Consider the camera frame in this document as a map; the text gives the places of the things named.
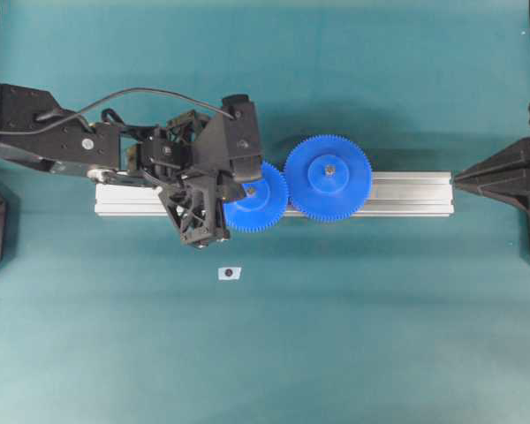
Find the teal mat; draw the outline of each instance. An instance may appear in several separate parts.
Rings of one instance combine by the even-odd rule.
[[[69,109],[247,92],[277,165],[338,133],[375,170],[455,172],[530,134],[525,1],[2,3],[0,82]],[[189,106],[112,107],[152,124]],[[509,206],[455,192],[450,218],[284,219],[197,252],[165,218],[95,216],[84,179],[0,163],[0,188],[1,424],[530,423]]]

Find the black triangular mount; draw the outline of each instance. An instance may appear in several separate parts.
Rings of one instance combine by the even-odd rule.
[[[460,172],[454,183],[460,190],[526,211],[530,232],[530,137]]]

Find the small white label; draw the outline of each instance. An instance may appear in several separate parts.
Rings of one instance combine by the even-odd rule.
[[[240,267],[218,268],[218,280],[239,280],[240,277]]]

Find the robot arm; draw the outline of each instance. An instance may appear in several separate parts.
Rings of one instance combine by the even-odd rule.
[[[181,242],[204,247],[230,237],[223,204],[243,199],[241,184],[261,178],[254,104],[233,95],[212,109],[213,117],[190,110],[165,126],[128,125],[106,109],[90,125],[83,110],[61,108],[47,91],[0,84],[0,158],[96,183],[153,187]],[[121,137],[136,141],[123,169]]]

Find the large blue gear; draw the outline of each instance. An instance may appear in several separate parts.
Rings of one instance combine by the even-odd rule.
[[[284,165],[291,203],[317,221],[345,219],[371,192],[371,165],[348,139],[317,135],[295,147]]]
[[[289,201],[289,189],[283,174],[270,163],[263,162],[259,181],[243,184],[246,197],[225,203],[226,223],[243,232],[257,232],[275,225],[284,214]]]

